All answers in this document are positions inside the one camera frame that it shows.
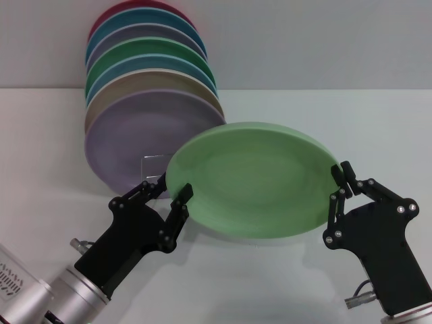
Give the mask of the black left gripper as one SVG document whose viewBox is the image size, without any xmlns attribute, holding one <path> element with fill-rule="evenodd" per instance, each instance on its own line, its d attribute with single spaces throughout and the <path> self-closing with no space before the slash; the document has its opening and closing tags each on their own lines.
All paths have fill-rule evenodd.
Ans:
<svg viewBox="0 0 432 324">
<path fill-rule="evenodd" d="M 110 299 L 128 274 L 151 252 L 171 253 L 189 217 L 187 202 L 193 197 L 187 183 L 173 199 L 166 219 L 147 203 L 167 190 L 166 173 L 156 182 L 143 181 L 109 203 L 113 222 L 74 264 L 86 279 Z"/>
</svg>

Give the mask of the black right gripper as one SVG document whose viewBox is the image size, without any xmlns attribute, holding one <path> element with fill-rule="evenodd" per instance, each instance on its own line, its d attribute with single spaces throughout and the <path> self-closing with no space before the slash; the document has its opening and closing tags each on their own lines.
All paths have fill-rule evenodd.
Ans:
<svg viewBox="0 0 432 324">
<path fill-rule="evenodd" d="M 329 196 L 325 245 L 360 260 L 387 315 L 431 302 L 431 288 L 405 236 L 419 213 L 415 200 L 402 198 L 373 178 L 357 180 L 348 161 L 331 167 L 337 190 Z M 345 200 L 363 194 L 374 202 L 344 215 Z"/>
</svg>

